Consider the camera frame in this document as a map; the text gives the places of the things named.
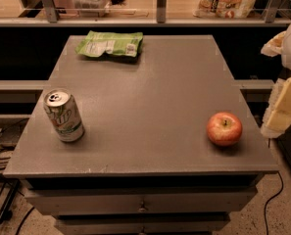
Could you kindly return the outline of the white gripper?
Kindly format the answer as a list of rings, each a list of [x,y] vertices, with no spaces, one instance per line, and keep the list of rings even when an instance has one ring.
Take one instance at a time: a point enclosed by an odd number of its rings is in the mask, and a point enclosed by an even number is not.
[[[263,55],[281,55],[282,65],[291,70],[291,24],[286,33],[276,34],[261,49]],[[263,116],[261,133],[266,138],[277,138],[291,125],[291,77],[279,78],[272,87],[268,107]]]

